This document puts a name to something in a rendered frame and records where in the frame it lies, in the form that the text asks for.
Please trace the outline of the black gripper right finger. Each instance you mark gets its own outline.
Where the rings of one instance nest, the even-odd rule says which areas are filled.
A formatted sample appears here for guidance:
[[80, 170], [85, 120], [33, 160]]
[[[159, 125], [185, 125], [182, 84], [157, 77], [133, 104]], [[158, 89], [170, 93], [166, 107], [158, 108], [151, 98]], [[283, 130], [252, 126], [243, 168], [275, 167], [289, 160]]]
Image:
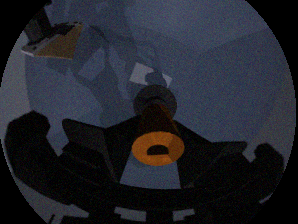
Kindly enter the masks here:
[[[174, 119], [173, 119], [174, 120]], [[210, 167], [217, 163], [221, 156], [234, 155], [234, 153], [243, 153], [247, 148], [247, 141], [220, 141], [220, 143], [210, 143], [209, 140], [198, 136], [192, 129], [184, 127], [176, 121], [178, 132], [181, 133], [181, 139], [184, 141], [184, 153], [180, 159], [176, 160], [178, 173], [180, 173], [180, 188], [194, 188], [196, 183]]]

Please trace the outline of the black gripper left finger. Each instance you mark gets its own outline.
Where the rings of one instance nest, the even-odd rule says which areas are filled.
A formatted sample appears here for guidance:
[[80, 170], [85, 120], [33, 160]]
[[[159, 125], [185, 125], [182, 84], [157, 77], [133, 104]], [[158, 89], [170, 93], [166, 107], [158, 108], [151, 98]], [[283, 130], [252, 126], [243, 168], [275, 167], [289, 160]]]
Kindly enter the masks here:
[[108, 164], [113, 183], [120, 183], [140, 121], [141, 116], [138, 115], [106, 129], [82, 121], [78, 123], [73, 119], [61, 120], [61, 124], [68, 141], [101, 152], [105, 163]]

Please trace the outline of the orange knob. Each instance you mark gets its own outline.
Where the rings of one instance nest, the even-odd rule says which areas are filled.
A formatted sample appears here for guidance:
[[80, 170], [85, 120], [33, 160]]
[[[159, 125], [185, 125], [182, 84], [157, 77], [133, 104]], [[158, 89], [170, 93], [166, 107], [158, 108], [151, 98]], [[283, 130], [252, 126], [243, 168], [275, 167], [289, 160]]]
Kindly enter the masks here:
[[168, 108], [152, 104], [142, 113], [132, 143], [133, 155], [146, 165], [168, 165], [184, 153], [184, 141]]

